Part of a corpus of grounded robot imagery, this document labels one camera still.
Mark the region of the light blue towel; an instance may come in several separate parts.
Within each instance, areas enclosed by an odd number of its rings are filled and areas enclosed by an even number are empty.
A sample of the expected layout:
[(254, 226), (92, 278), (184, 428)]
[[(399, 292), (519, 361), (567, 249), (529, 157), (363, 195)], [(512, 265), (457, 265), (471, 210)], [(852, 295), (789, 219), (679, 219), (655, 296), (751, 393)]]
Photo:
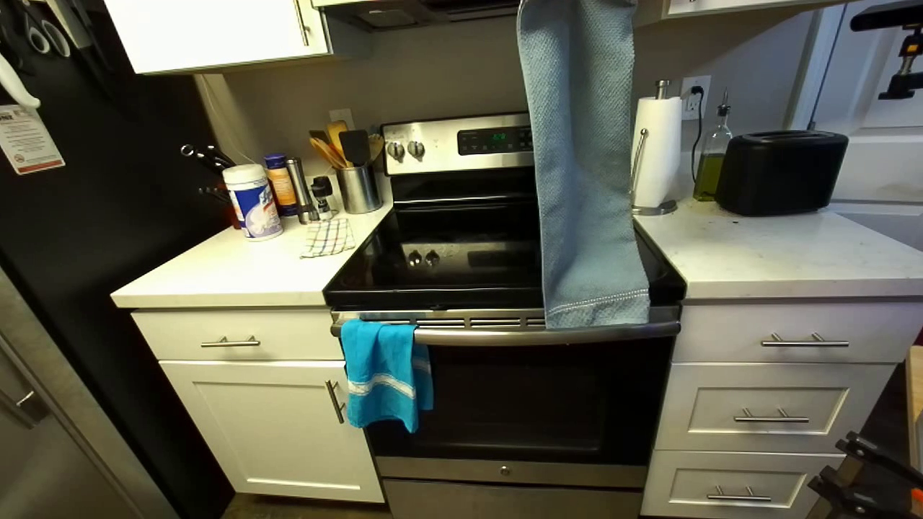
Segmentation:
[(636, 0), (519, 0), (548, 328), (643, 322), (633, 227)]

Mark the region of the bright blue towel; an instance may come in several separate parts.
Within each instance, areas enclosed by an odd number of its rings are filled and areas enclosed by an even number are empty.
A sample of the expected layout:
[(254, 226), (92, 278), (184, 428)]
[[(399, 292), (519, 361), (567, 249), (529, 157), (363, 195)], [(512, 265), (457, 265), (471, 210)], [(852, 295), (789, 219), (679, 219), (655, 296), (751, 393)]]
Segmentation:
[(407, 433), (437, 406), (430, 353), (409, 322), (347, 319), (347, 419), (353, 428), (399, 422)]

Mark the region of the paper towel roll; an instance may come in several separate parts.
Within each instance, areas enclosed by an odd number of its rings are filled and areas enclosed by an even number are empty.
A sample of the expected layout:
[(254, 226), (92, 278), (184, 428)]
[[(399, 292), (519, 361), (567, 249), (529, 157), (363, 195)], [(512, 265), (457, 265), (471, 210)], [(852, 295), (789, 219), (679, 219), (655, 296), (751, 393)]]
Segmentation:
[(682, 170), (685, 100), (658, 82), (655, 93), (639, 100), (633, 135), (633, 204), (658, 210)]

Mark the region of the steel utensil crock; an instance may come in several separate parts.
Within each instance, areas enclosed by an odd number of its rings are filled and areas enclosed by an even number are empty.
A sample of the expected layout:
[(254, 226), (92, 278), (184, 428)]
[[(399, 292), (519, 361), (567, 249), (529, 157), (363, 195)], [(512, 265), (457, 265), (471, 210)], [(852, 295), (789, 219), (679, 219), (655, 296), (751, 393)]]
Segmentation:
[(368, 168), (347, 164), (340, 170), (343, 204), (350, 213), (369, 213), (378, 207), (376, 178)]

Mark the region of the white patterned trivet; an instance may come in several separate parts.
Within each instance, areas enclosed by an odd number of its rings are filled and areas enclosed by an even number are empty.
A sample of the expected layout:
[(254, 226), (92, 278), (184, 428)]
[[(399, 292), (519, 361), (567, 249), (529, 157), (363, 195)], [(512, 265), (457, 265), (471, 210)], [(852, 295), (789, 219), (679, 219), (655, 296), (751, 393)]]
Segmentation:
[(313, 223), (300, 249), (303, 259), (336, 256), (355, 249), (353, 223), (347, 217)]

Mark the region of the black glass-top stove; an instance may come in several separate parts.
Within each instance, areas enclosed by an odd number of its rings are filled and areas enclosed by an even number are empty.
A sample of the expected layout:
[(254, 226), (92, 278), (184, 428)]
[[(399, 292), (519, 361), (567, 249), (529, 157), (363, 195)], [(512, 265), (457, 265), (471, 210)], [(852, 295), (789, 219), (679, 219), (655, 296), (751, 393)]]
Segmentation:
[[(392, 210), (323, 289), (336, 322), (548, 328), (525, 115), (396, 122), (378, 177)], [(682, 273), (653, 239), (639, 252), (653, 299), (643, 322), (682, 322)], [(392, 519), (640, 519), (676, 337), (428, 345), (437, 406), (421, 428), (368, 430)]]

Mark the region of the spice bottle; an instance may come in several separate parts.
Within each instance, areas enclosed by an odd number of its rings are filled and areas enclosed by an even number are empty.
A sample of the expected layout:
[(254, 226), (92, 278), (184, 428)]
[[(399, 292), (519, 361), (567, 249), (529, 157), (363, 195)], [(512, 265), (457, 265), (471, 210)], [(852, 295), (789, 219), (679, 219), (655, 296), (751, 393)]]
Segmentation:
[(297, 210), (297, 194), (294, 194), (294, 181), (293, 181), (293, 170), (290, 170), (285, 159), (268, 157), (265, 177), (271, 181), (281, 213), (293, 217)]

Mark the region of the white wipes canister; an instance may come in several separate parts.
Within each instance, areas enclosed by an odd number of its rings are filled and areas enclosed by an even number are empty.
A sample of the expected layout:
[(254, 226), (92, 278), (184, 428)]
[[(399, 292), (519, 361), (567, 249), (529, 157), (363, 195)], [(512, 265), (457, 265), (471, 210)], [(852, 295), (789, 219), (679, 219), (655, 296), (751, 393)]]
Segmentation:
[(261, 164), (225, 168), (223, 178), (248, 237), (261, 239), (283, 231), (275, 194)]

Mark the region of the white cabinet left of stove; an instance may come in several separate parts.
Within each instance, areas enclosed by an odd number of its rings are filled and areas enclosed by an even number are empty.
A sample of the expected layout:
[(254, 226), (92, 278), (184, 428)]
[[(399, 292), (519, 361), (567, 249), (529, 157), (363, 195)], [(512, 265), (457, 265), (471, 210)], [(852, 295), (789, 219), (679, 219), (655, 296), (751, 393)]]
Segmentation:
[(382, 505), (347, 425), (340, 343), (320, 308), (135, 312), (148, 345), (238, 492)]

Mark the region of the olive oil bottle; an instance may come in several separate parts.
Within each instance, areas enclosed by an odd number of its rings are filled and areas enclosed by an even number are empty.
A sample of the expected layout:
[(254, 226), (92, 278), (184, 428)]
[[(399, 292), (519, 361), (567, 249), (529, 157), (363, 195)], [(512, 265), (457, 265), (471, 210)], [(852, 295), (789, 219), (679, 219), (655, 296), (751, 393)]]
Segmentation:
[(721, 168), (725, 168), (731, 141), (733, 141), (731, 103), (721, 100), (717, 109), (717, 125), (704, 139), (704, 148), (698, 157), (698, 174), (695, 174), (695, 191), (692, 191), (695, 198), (709, 201), (718, 194)]

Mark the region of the black toaster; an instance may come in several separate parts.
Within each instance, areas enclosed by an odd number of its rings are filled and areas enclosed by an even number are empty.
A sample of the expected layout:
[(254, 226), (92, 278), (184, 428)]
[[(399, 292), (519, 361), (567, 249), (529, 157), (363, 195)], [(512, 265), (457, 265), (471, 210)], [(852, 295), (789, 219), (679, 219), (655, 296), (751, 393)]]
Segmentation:
[(735, 135), (717, 201), (738, 217), (815, 213), (831, 201), (849, 139), (825, 131)]

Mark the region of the white drawer cabinet right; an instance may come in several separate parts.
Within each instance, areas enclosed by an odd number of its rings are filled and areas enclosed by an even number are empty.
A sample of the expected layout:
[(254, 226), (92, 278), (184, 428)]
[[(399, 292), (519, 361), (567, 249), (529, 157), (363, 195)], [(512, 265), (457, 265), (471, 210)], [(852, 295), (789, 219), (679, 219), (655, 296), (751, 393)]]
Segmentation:
[(643, 514), (806, 519), (921, 322), (921, 302), (688, 306)]

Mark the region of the black refrigerator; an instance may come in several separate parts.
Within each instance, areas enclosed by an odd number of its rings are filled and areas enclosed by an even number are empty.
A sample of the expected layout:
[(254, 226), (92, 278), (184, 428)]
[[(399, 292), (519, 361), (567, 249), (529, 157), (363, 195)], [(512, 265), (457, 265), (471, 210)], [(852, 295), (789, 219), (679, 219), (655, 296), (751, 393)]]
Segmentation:
[(98, 4), (0, 0), (4, 103), (66, 164), (0, 149), (4, 519), (219, 519), (229, 479), (112, 292), (229, 226), (189, 79), (130, 71)]

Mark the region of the white upper cabinet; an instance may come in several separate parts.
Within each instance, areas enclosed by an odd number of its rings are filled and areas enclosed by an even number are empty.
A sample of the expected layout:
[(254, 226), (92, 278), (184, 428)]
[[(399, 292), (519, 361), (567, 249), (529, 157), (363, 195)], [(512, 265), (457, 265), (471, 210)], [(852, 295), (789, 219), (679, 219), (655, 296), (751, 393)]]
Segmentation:
[(336, 51), (313, 0), (104, 0), (138, 74)]

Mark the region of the white paper on fridge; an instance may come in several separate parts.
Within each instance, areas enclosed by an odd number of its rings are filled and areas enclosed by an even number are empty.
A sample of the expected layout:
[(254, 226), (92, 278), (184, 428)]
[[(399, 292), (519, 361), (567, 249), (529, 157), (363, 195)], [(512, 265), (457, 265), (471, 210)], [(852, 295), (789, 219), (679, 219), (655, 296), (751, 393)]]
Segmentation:
[(50, 174), (66, 164), (45, 119), (22, 103), (0, 108), (0, 149), (17, 177)]

